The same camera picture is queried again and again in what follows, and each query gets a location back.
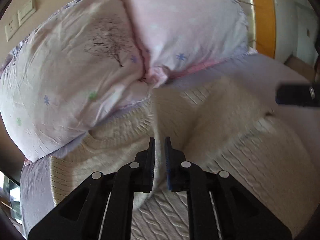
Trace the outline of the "orange wooden headboard frame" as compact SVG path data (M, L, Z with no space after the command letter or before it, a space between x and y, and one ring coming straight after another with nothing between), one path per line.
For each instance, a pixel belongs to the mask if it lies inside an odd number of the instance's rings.
M248 20L248 44L259 53L274 58L276 14L273 0L239 0Z

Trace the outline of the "lavender bed sheet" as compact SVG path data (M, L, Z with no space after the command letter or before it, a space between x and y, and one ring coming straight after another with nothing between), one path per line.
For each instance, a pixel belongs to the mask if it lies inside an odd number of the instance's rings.
M240 86L251 92L261 103L271 108L276 116L298 135L319 175L319 107L278 105L276 103L276 89L281 83L308 83L304 77L289 67L261 54L243 56L178 78L161 88L191 89L206 83L212 83L222 77L236 81ZM156 89L148 90L146 98L142 101L125 109L113 112L109 117L95 126L95 128L107 122L111 117L136 107L146 100ZM68 143L58 151L23 168L21 174L21 211L27 237L32 228L58 205L54 204L52 197L50 158L57 157L61 159L66 156L67 153L71 152L80 144L88 132ZM165 168L165 183L168 189L166 157ZM307 225L298 235L305 231L311 221L318 222L318 212L319 204Z

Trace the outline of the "pink pillow with tree print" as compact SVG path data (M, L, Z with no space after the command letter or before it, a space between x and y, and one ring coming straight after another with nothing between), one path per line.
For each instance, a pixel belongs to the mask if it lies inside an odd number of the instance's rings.
M75 0L39 25L1 68L1 116L37 161L148 94L120 0Z

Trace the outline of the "pink floral pillow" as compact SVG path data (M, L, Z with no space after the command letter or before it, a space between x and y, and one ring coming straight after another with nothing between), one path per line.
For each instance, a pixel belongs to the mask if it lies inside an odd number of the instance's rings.
M239 0L121 1L153 87L254 53Z

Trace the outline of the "cream cable-knit sweater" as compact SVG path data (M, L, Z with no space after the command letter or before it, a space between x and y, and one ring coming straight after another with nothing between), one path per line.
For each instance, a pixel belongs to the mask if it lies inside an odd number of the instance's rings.
M185 193L165 183L164 139L203 170L226 170L297 236L319 204L319 175L298 135L236 81L160 88L89 131L66 156L50 158L59 204L92 172L116 172L156 141L153 190L137 193L132 239L188 239Z

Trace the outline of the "beige wall switch panel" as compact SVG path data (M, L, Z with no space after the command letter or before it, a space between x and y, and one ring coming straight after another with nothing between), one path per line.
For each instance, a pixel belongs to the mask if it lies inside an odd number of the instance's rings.
M28 0L23 7L17 11L19 26L22 26L36 11L36 0Z

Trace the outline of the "beige wall power socket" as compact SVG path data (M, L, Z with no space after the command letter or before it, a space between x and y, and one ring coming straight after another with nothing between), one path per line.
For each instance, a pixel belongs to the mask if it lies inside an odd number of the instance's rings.
M16 33L16 31L18 31L20 25L18 22L18 16L17 13L14 13L8 24L5 25L5 36L7 39L7 42L13 37L13 35Z

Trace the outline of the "brown cardboard box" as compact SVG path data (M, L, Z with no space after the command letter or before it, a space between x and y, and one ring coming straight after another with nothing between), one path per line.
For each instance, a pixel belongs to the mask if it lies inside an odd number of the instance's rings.
M315 80L316 72L314 68L301 59L291 55L284 64L301 76L305 77L307 80L311 82Z

